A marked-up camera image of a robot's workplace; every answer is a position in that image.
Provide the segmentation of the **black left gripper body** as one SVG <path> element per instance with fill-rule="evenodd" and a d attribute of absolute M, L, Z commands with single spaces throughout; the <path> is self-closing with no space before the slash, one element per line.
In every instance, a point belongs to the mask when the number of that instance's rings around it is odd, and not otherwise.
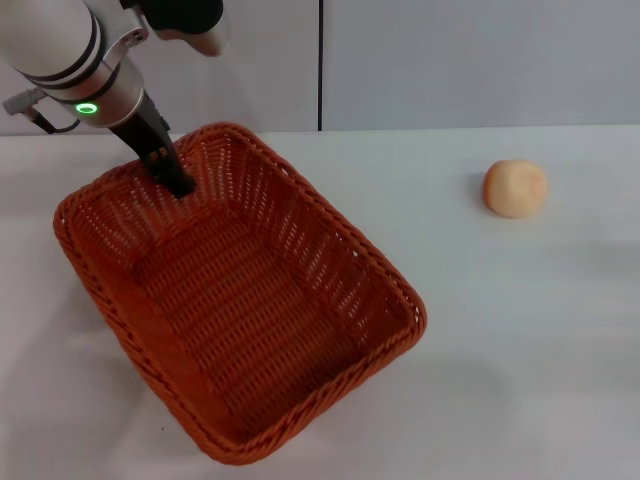
<path fill-rule="evenodd" d="M 135 111 L 109 130 L 129 146 L 144 164 L 168 164 L 176 160 L 168 123 L 146 91 Z"/>

